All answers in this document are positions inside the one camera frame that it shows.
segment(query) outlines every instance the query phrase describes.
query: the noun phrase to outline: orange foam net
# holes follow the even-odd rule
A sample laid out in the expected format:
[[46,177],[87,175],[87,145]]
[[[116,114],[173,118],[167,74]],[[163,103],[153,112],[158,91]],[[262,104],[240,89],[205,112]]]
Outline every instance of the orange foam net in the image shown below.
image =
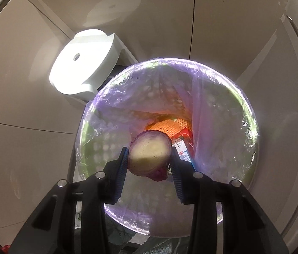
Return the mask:
[[182,129],[187,128],[192,131],[192,125],[190,121],[185,119],[166,119],[146,127],[146,130],[158,130],[166,133],[169,137],[176,135]]

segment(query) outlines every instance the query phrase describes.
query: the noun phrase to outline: trash can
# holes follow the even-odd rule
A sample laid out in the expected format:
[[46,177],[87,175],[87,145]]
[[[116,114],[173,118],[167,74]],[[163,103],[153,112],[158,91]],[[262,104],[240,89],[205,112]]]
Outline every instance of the trash can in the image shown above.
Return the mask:
[[[196,171],[215,181],[252,182],[258,125],[244,93],[227,77],[197,62],[158,58],[128,67],[90,101],[76,142],[82,179],[117,159],[123,146],[162,119],[192,123]],[[217,221],[222,221],[221,204]],[[153,181],[128,171],[121,198],[105,212],[125,227],[156,237],[190,235],[193,205],[177,198],[172,176]]]

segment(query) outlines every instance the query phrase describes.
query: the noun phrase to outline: onion half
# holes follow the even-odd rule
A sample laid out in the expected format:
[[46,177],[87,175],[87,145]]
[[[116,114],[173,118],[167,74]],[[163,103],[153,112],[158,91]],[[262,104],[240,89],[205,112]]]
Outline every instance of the onion half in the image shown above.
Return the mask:
[[128,169],[136,176],[162,181],[168,177],[171,139],[161,131],[140,133],[129,147]]

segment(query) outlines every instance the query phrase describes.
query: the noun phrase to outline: white wall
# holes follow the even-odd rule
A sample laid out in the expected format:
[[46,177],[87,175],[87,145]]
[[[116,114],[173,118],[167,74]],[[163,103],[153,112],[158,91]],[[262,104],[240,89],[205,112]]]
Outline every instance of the white wall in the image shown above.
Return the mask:
[[84,106],[50,84],[70,39],[28,0],[0,13],[0,243],[12,239],[48,190],[66,178]]
[[298,0],[288,0],[277,30],[236,83],[260,127],[260,156],[251,193],[298,246]]
[[116,33],[136,59],[189,58],[193,0],[43,0],[75,33]]
[[190,59],[235,80],[275,32],[288,0],[195,0]]

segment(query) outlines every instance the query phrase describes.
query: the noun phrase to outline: screw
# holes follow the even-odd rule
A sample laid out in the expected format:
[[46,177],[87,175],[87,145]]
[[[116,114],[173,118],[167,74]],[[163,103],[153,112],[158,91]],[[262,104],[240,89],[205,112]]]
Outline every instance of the screw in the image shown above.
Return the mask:
[[65,179],[61,179],[57,182],[58,187],[63,187],[67,184],[67,181]]
[[203,174],[201,172],[195,172],[192,175],[194,178],[203,178]]
[[103,171],[97,172],[95,174],[95,177],[97,178],[104,178],[106,176],[106,173],[104,173]]
[[241,186],[241,182],[239,180],[235,179],[231,182],[231,185],[238,188]]

